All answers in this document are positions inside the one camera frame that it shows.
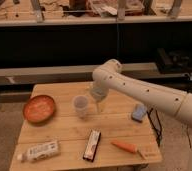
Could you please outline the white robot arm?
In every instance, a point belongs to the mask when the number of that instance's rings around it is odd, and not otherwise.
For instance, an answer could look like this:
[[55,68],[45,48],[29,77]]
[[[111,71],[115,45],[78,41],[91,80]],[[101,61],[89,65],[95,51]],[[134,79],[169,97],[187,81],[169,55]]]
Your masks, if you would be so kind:
[[[113,89],[192,128],[192,93],[133,79],[122,75],[121,71],[122,64],[116,59],[110,59],[94,69],[91,95],[97,102],[103,101]],[[192,171],[192,150],[187,171]]]

